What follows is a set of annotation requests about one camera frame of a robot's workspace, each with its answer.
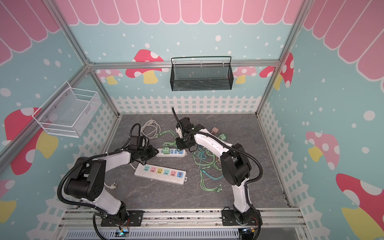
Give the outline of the small white blue power strip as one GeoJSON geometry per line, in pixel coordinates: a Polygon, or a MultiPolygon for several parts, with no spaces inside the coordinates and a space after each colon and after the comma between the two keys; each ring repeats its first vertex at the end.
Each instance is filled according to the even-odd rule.
{"type": "Polygon", "coordinates": [[[171,153],[169,155],[165,155],[162,153],[162,149],[158,149],[158,153],[156,154],[156,157],[159,158],[183,158],[187,155],[187,152],[185,150],[178,150],[174,148],[170,148],[171,153]]]}

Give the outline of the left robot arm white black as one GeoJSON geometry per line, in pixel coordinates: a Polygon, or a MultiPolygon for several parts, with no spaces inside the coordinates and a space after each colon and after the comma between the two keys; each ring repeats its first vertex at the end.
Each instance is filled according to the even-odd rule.
{"type": "Polygon", "coordinates": [[[98,230],[97,217],[119,228],[128,225],[130,221],[126,204],[113,197],[105,188],[106,172],[133,162],[144,166],[158,153],[147,137],[140,133],[129,134],[126,143],[114,152],[78,158],[60,181],[57,197],[67,205],[95,209],[93,227],[97,236],[103,240],[105,237],[98,230]]]}

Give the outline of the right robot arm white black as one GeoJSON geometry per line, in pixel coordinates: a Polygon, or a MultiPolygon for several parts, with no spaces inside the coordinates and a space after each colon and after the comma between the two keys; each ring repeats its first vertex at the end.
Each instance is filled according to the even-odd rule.
{"type": "Polygon", "coordinates": [[[176,138],[176,145],[179,150],[192,152],[191,147],[202,146],[220,159],[223,176],[232,186],[234,194],[233,207],[222,210],[223,225],[238,225],[240,240],[256,240],[261,233],[263,221],[261,212],[250,200],[249,184],[262,178],[261,164],[246,153],[242,145],[228,144],[202,125],[193,125],[188,117],[179,119],[174,108],[172,112],[177,121],[179,137],[176,138]]]}

